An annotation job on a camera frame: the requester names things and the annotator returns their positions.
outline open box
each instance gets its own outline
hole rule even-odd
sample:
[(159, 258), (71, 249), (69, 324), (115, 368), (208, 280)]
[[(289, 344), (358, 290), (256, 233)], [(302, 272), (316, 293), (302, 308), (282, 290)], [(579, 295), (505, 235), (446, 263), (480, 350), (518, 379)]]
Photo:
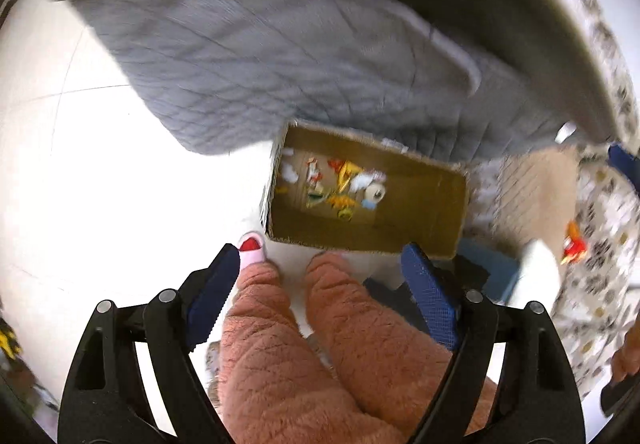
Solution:
[[(348, 221), (331, 207), (309, 209), (305, 167), (318, 160), (322, 181), (334, 179), (327, 167), (340, 158), (386, 176), (386, 194), (374, 210), (355, 207)], [(416, 242), (431, 258), (452, 258), (466, 209), (466, 179), (443, 164), (375, 140), (361, 132), (292, 121), (274, 148), (274, 170), (265, 196), (263, 221), (267, 236), (278, 242), (319, 249), (398, 253)], [(300, 178), (283, 194), (280, 165), (293, 166)]]

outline pink object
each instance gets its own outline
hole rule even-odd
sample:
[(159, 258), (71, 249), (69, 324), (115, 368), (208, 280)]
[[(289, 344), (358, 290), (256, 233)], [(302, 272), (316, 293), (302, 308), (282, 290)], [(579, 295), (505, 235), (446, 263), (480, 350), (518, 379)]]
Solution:
[[(450, 353), (371, 299), (337, 254), (310, 262), (305, 288), (307, 319), (339, 382), (298, 332), (277, 268), (250, 265), (238, 277), (220, 347), (229, 433), (238, 443), (405, 443)], [(468, 432), (484, 426), (494, 395), (487, 381)]]
[(238, 240), (240, 270), (251, 264), (260, 264), (267, 257), (264, 253), (264, 237), (257, 231), (250, 231)]

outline slipper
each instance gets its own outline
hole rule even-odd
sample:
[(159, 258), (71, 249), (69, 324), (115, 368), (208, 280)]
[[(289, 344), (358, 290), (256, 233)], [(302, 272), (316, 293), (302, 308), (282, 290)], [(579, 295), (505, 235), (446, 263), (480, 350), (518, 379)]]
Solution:
[(251, 264), (261, 264), (267, 260), (264, 252), (264, 237), (257, 231), (249, 231), (238, 240), (240, 270)]

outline silver bolt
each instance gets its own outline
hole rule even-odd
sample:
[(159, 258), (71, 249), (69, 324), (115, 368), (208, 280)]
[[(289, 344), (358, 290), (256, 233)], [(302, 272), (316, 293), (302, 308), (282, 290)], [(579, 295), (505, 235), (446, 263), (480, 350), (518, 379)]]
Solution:
[(173, 289), (166, 289), (163, 290), (159, 295), (158, 295), (158, 299), (162, 302), (162, 303), (169, 303), (170, 301), (173, 301), (175, 298), (175, 290)]
[(103, 299), (98, 306), (95, 308), (100, 314), (104, 314), (108, 312), (111, 308), (111, 302), (108, 299)]
[(542, 314), (545, 311), (545, 307), (539, 301), (532, 301), (529, 303), (529, 308), (536, 314)]
[(482, 293), (475, 289), (466, 291), (465, 296), (471, 303), (480, 303), (482, 301)]

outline pink fuzzy pants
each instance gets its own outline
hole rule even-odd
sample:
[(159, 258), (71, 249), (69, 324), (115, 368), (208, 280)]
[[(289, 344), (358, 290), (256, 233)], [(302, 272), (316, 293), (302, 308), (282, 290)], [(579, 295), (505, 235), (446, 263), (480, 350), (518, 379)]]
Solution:
[[(220, 346), (229, 433), (238, 444), (406, 442), (450, 353), (373, 300), (340, 256), (316, 256), (305, 285), (309, 324), (339, 381), (298, 332), (276, 268), (249, 265)], [(487, 381), (468, 431), (484, 426), (494, 394)]]

